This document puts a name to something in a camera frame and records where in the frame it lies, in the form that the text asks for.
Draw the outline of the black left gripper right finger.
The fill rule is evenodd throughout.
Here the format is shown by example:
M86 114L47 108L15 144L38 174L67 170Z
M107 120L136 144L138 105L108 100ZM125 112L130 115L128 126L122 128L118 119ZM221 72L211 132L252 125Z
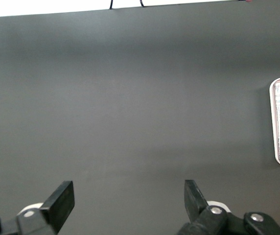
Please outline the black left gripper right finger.
M189 222L178 235L229 235L230 209L221 202L208 201L194 180L186 180L184 203Z

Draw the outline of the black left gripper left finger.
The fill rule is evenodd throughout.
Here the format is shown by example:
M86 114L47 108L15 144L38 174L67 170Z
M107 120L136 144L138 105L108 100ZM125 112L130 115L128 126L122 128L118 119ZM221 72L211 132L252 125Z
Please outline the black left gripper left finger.
M73 181L64 181L39 208L29 208L17 215L18 234L58 234L74 204Z

